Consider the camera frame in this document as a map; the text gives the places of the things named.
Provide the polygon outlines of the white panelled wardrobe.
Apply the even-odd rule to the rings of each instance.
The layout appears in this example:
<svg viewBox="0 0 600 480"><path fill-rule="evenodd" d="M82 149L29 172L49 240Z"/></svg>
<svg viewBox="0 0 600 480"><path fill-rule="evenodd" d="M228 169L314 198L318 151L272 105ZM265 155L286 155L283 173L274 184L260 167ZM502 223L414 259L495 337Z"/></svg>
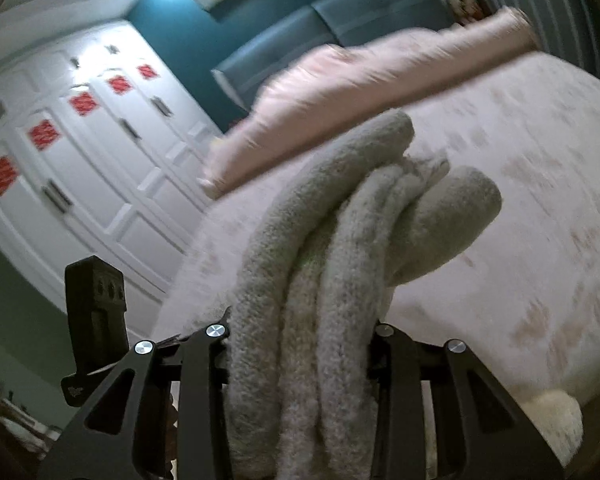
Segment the white panelled wardrobe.
<svg viewBox="0 0 600 480"><path fill-rule="evenodd" d="M47 300L68 264L124 275L126 325L147 337L204 215L219 134L129 22L81 30L0 68L0 249Z"/></svg>

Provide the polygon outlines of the white fluffy rug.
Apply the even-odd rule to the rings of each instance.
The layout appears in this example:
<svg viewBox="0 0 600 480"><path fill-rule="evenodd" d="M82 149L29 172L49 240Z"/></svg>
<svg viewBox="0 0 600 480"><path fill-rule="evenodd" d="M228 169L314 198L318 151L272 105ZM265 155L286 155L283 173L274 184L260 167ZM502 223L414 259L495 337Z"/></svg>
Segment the white fluffy rug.
<svg viewBox="0 0 600 480"><path fill-rule="evenodd" d="M521 403L521 409L566 468L583 442L580 404L562 390L545 390Z"/></svg>

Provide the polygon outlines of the pink pillow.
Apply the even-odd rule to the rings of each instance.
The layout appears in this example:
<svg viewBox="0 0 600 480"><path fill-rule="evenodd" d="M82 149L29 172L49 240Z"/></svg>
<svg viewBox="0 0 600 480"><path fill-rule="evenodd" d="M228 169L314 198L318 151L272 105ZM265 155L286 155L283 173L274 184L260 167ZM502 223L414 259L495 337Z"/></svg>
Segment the pink pillow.
<svg viewBox="0 0 600 480"><path fill-rule="evenodd" d="M248 117L212 143L199 179L212 200L388 108L431 96L538 46L515 8L434 32L409 28L358 47L325 44L257 92Z"/></svg>

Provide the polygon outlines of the beige knitted sweater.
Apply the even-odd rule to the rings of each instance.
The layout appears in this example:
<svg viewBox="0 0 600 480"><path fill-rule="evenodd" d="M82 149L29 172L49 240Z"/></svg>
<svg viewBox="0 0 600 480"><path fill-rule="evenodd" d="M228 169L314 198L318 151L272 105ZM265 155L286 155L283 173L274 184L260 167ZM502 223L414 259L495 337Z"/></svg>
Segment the beige knitted sweater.
<svg viewBox="0 0 600 480"><path fill-rule="evenodd" d="M246 479L364 479L367 348L394 289L464 252L501 209L481 171L407 155L389 110L315 155L265 211L232 292L225 398Z"/></svg>

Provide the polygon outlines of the teal upholstered headboard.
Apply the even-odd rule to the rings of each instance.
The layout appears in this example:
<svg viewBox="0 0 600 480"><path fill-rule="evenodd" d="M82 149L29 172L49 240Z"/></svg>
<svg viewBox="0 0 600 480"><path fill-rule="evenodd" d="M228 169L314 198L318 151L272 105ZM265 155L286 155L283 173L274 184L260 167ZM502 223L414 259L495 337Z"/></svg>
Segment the teal upholstered headboard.
<svg viewBox="0 0 600 480"><path fill-rule="evenodd" d="M324 44L356 47L408 28L455 23L446 0L316 0L247 41L212 71L215 82L249 112L265 81Z"/></svg>

